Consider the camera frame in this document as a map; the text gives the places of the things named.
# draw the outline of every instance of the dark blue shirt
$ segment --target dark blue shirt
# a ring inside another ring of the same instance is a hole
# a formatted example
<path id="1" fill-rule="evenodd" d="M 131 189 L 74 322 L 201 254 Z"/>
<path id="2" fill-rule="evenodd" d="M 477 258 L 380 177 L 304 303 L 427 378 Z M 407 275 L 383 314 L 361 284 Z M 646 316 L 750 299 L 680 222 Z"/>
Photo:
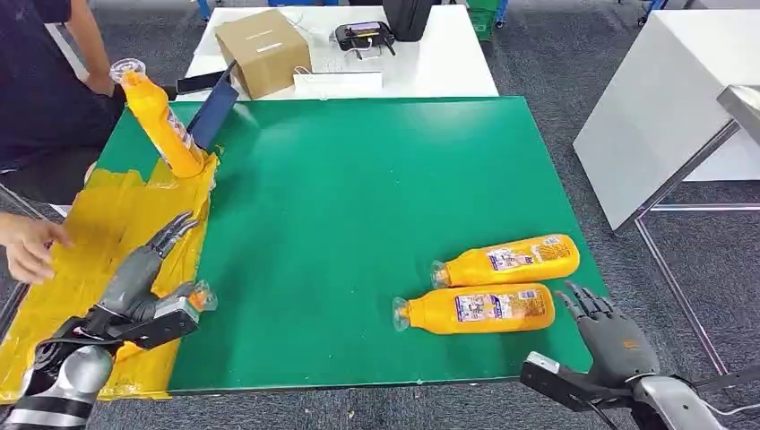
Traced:
<path id="1" fill-rule="evenodd" d="M 0 0 L 0 169 L 72 147 L 100 147 L 121 107 L 92 92 L 45 28 L 71 0 Z"/>

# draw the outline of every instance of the yellow tape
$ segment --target yellow tape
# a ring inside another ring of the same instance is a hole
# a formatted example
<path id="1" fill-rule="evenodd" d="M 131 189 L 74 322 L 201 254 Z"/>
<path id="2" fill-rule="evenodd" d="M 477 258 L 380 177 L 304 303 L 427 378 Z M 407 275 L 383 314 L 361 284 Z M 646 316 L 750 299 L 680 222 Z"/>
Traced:
<path id="1" fill-rule="evenodd" d="M 37 343 L 49 338 L 68 317 L 85 315 L 126 256 L 178 213 L 189 210 L 202 222 L 169 254 L 153 292 L 165 296 L 183 281 L 194 280 L 218 163 L 211 155 L 201 175 L 178 179 L 159 160 L 147 184 L 135 171 L 93 172 L 64 223 L 74 245 L 53 245 L 56 276 L 30 288 L 0 345 L 0 403 L 18 399 Z M 178 345 L 177 340 L 139 354 L 135 347 L 122 348 L 99 398 L 167 398 Z"/>

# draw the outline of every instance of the human hand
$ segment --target human hand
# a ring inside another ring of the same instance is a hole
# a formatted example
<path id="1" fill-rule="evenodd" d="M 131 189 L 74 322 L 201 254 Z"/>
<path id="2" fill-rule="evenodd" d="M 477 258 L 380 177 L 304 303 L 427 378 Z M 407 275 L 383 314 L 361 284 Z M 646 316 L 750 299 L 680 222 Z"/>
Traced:
<path id="1" fill-rule="evenodd" d="M 84 84 L 87 85 L 92 92 L 97 92 L 98 94 L 103 94 L 109 97 L 113 97 L 114 95 L 114 82 L 107 73 L 105 75 L 90 73 L 90 76 L 84 80 Z"/>
<path id="2" fill-rule="evenodd" d="M 46 247 L 53 241 L 71 244 L 64 228 L 54 222 L 0 213 L 0 245 L 5 246 L 8 270 L 16 280 L 39 284 L 53 278 L 53 256 Z"/>

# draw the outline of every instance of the standing bottle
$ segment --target standing bottle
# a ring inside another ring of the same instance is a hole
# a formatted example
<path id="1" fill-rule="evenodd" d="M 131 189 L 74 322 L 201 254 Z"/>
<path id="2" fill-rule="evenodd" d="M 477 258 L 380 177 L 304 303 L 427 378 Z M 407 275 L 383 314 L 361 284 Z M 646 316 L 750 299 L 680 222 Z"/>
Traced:
<path id="1" fill-rule="evenodd" d="M 142 129 L 176 177 L 191 177 L 203 171 L 205 153 L 172 112 L 168 96 L 145 74 L 145 64 L 125 58 L 111 66 L 111 78 L 124 89 L 126 103 Z"/>

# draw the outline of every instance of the yellow bottle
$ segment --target yellow bottle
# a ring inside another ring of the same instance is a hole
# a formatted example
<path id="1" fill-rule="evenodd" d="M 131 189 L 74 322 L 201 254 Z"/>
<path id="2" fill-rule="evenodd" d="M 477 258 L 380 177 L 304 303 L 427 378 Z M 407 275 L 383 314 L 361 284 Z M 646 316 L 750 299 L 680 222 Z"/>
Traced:
<path id="1" fill-rule="evenodd" d="M 176 177 L 203 170 L 205 152 L 168 105 L 168 96 L 145 74 L 145 64 L 134 58 L 111 66 L 111 77 L 124 88 L 126 102 Z"/>
<path id="2" fill-rule="evenodd" d="M 450 262 L 434 262 L 436 288 L 551 280 L 569 276 L 581 262 L 573 239 L 549 235 L 465 251 Z"/>
<path id="3" fill-rule="evenodd" d="M 393 323 L 435 334 L 540 330 L 554 322 L 554 301 L 541 284 L 436 289 L 416 300 L 393 301 Z"/>

